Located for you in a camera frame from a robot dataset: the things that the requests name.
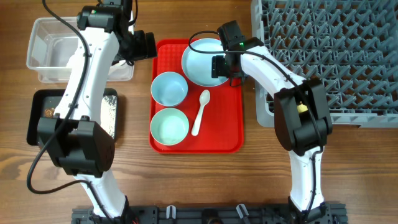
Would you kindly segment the white plastic spoon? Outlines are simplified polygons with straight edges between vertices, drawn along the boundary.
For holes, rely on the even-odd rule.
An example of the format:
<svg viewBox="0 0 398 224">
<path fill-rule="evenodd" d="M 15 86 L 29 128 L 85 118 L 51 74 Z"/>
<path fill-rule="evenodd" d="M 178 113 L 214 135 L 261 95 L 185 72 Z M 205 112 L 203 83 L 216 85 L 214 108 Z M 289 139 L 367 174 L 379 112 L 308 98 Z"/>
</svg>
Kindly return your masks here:
<svg viewBox="0 0 398 224">
<path fill-rule="evenodd" d="M 200 108 L 197 113 L 197 117 L 195 118 L 191 134 L 192 136 L 197 136 L 200 130 L 201 120 L 203 117 L 204 107 L 210 102 L 210 91 L 204 90 L 199 98 Z"/>
</svg>

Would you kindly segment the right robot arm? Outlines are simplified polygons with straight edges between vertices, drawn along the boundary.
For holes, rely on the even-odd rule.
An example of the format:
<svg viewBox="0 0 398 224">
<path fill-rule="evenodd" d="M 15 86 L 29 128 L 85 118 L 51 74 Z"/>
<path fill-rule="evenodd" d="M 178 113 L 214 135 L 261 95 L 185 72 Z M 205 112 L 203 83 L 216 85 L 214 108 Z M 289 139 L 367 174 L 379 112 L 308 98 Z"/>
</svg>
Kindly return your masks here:
<svg viewBox="0 0 398 224">
<path fill-rule="evenodd" d="M 290 157 L 291 206 L 301 217 L 313 214 L 324 203 L 320 163 L 333 130 L 323 83 L 290 71 L 260 39 L 245 38 L 236 21 L 223 24 L 216 33 L 224 55 L 212 58 L 211 76 L 252 77 L 272 96 L 275 133 Z"/>
</svg>

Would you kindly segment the brown food piece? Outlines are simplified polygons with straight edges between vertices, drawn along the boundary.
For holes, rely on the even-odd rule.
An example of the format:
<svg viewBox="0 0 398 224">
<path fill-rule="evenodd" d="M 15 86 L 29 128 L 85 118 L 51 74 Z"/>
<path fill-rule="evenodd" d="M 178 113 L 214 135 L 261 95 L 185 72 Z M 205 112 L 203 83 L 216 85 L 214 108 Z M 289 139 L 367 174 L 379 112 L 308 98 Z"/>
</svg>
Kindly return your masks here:
<svg viewBox="0 0 398 224">
<path fill-rule="evenodd" d="M 55 109 L 54 108 L 47 108 L 44 110 L 44 116 L 46 118 L 53 118 L 55 113 Z"/>
</svg>

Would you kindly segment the yellow plastic cup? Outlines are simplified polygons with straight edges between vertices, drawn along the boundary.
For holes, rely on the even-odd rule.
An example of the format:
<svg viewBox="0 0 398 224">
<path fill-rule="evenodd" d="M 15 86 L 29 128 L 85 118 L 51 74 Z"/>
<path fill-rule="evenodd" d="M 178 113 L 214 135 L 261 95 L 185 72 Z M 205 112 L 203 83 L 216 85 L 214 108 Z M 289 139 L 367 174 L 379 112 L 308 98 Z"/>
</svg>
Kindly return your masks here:
<svg viewBox="0 0 398 224">
<path fill-rule="evenodd" d="M 308 108 L 307 108 L 306 105 L 300 104 L 300 105 L 297 106 L 297 111 L 299 113 L 304 113 L 304 112 L 308 111 Z"/>
</svg>

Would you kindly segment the light blue plate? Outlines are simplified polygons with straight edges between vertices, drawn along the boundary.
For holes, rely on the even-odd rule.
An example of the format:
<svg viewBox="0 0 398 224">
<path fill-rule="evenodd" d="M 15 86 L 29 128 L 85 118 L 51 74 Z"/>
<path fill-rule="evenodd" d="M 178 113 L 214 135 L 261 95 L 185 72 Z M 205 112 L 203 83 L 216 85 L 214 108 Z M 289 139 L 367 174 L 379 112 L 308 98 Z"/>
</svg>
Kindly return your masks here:
<svg viewBox="0 0 398 224">
<path fill-rule="evenodd" d="M 212 38 L 199 39 L 191 43 L 196 50 L 215 52 L 223 51 L 221 41 Z M 194 84 L 213 87 L 225 83 L 226 77 L 211 76 L 212 57 L 216 54 L 201 54 L 187 47 L 182 55 L 182 69 L 185 76 Z"/>
</svg>

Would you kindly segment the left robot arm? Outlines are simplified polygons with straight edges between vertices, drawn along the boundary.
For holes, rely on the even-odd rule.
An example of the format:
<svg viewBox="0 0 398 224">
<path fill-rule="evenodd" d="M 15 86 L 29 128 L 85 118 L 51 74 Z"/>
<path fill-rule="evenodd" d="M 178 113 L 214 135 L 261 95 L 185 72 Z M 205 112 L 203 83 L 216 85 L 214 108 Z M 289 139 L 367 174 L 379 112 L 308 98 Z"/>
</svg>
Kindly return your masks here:
<svg viewBox="0 0 398 224">
<path fill-rule="evenodd" d="M 79 41 L 68 85 L 53 116 L 40 118 L 37 126 L 41 153 L 85 188 L 96 223 L 137 222 L 111 171 L 114 139 L 100 125 L 111 66 L 157 55 L 153 33 L 130 31 L 137 13 L 135 1 L 83 7 L 72 29 Z"/>
</svg>

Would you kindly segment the green bowl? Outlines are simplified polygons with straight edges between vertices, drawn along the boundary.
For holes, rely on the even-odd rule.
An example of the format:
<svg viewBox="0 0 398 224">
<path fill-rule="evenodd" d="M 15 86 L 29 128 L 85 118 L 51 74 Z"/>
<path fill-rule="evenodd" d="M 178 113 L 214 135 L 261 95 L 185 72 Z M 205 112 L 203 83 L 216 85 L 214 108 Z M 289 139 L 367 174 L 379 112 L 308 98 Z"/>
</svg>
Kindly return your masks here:
<svg viewBox="0 0 398 224">
<path fill-rule="evenodd" d="M 150 133 L 158 143 L 173 146 L 182 142 L 189 131 L 187 116 L 176 108 L 158 111 L 150 122 Z"/>
</svg>

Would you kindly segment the light blue bowl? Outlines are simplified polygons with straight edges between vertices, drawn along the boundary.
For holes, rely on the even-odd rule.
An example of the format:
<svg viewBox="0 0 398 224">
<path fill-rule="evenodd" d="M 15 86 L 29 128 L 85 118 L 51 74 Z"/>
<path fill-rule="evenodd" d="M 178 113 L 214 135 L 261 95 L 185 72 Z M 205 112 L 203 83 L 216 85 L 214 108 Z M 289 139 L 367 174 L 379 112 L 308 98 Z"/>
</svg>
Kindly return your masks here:
<svg viewBox="0 0 398 224">
<path fill-rule="evenodd" d="M 164 72 L 154 78 L 150 92 L 156 103 L 166 107 L 174 107 L 186 98 L 188 83 L 179 73 Z"/>
</svg>

